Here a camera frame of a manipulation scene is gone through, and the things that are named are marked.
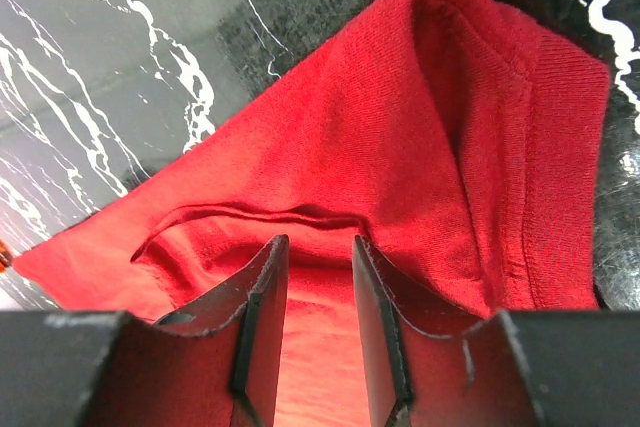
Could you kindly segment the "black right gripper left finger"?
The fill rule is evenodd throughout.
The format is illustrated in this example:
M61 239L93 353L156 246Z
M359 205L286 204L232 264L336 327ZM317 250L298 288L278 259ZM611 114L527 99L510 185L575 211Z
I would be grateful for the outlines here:
M147 323L124 312L5 311L5 426L270 426L289 240Z

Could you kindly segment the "red t shirt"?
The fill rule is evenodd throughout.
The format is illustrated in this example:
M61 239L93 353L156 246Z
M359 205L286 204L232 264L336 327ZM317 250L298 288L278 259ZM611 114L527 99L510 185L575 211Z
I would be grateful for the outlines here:
M291 242L280 426L361 426L353 240L486 318L594 310L608 67L497 0L376 0L215 134L14 264L148 321Z

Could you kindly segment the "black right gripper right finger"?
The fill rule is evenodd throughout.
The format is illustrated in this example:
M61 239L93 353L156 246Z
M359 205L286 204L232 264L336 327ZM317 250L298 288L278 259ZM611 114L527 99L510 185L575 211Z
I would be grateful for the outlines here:
M639 316L509 311L487 320L363 237L352 268L374 426L635 426Z

